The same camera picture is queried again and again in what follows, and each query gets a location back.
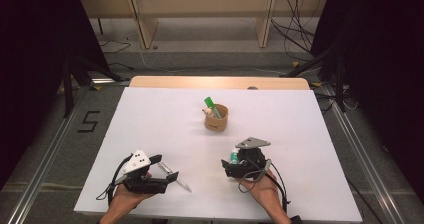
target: wooden cup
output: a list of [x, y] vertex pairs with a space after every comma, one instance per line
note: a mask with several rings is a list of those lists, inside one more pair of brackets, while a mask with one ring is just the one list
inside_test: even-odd
[[215, 104], [221, 119], [205, 116], [205, 127], [212, 131], [224, 131], [228, 122], [228, 108], [226, 106]]

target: white table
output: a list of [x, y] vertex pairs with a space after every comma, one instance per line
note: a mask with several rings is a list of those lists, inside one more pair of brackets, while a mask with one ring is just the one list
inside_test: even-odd
[[[212, 132], [203, 125], [201, 109], [208, 96], [229, 108], [224, 132]], [[309, 90], [126, 88], [75, 211], [106, 212], [107, 201], [96, 197], [122, 159], [142, 149], [148, 156], [162, 154], [162, 160], [180, 172], [193, 192], [171, 183], [165, 194], [146, 200], [130, 215], [269, 220], [221, 166], [221, 159], [229, 158], [234, 145], [250, 136], [271, 142], [261, 150], [282, 174], [291, 201], [289, 216], [300, 215], [305, 221], [362, 222]], [[150, 172], [165, 176], [156, 165]]]

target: green marker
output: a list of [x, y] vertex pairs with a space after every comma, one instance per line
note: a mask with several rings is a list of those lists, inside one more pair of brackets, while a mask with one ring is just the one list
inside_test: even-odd
[[215, 118], [222, 119], [221, 115], [218, 112], [218, 109], [216, 109], [216, 106], [215, 106], [215, 104], [213, 103], [213, 101], [210, 97], [207, 97], [205, 99], [205, 103], [206, 103], [207, 107], [212, 109], [212, 112], [213, 112], [213, 115], [215, 116]]

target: gray floor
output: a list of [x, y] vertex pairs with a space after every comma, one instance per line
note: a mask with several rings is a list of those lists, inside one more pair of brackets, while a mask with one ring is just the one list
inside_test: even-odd
[[[105, 33], [99, 34], [98, 39], [100, 43], [115, 40], [131, 44], [118, 53], [113, 52], [128, 45], [110, 43], [113, 45], [102, 47], [108, 63], [120, 63], [111, 65], [111, 70], [123, 77], [136, 75], [277, 77], [280, 73], [291, 71], [292, 62], [297, 59], [288, 56], [286, 52], [288, 43], [285, 43], [284, 39], [272, 29], [267, 48], [258, 48], [252, 25], [252, 22], [246, 19], [162, 20], [152, 45], [157, 48], [140, 50], [131, 22], [104, 20]], [[95, 20], [93, 29], [96, 33], [99, 32]], [[288, 48], [299, 58], [310, 58], [293, 45]], [[310, 70], [301, 77], [315, 82], [316, 74], [317, 70]], [[92, 73], [92, 76], [103, 77], [97, 73]], [[23, 223], [95, 223], [98, 219], [74, 213], [73, 206], [101, 146], [124, 85], [95, 86], [98, 88], [75, 90], [77, 109], [68, 119], [67, 132], [60, 139], [60, 148], [51, 161], [52, 165], [46, 171], [39, 191], [35, 193], [33, 202], [29, 202], [29, 212], [24, 214]], [[326, 93], [327, 90], [326, 87], [320, 87], [315, 92]], [[319, 101], [319, 104], [322, 109], [326, 109], [331, 101], [323, 100]], [[354, 99], [346, 100], [347, 107], [353, 107], [355, 104]], [[335, 110], [333, 107], [323, 112], [323, 116], [345, 175], [370, 203], [383, 223], [390, 223], [391, 218], [386, 217], [387, 211], [379, 203], [378, 194], [363, 171]], [[88, 111], [100, 111], [91, 116], [98, 124], [94, 132], [79, 133], [78, 130], [91, 128], [82, 123]], [[40, 163], [44, 163], [45, 153], [51, 150], [51, 145], [57, 144], [59, 137], [55, 134], [65, 122], [63, 113], [64, 95], [58, 90], [50, 115], [44, 120], [36, 140], [28, 147], [13, 175], [0, 192], [0, 223], [8, 222], [15, 206], [33, 180], [34, 173], [38, 173]], [[346, 117], [352, 123], [361, 145], [370, 156], [404, 223], [424, 223], [424, 206], [393, 162], [390, 153], [381, 149], [384, 143], [381, 143], [369, 124], [366, 114], [359, 106], [353, 110], [347, 109]], [[99, 187], [99, 194], [102, 190], [103, 187]], [[364, 223], [378, 223], [359, 193], [353, 188], [352, 193], [363, 215]], [[122, 223], [150, 223], [150, 220], [128, 217]]]

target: human hand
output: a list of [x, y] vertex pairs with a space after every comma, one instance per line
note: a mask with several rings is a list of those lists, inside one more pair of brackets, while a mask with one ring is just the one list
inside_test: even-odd
[[136, 194], [129, 192], [127, 188], [120, 184], [118, 185], [112, 202], [106, 214], [100, 219], [101, 224], [113, 224], [128, 214], [140, 202], [154, 196], [155, 194]]
[[[275, 180], [275, 176], [271, 170], [268, 171], [268, 174]], [[265, 209], [274, 223], [291, 223], [290, 218], [281, 207], [277, 185], [267, 176], [264, 175], [257, 181], [249, 181], [241, 178], [236, 178], [236, 180], [247, 190], [250, 190], [249, 192], [252, 197]]]

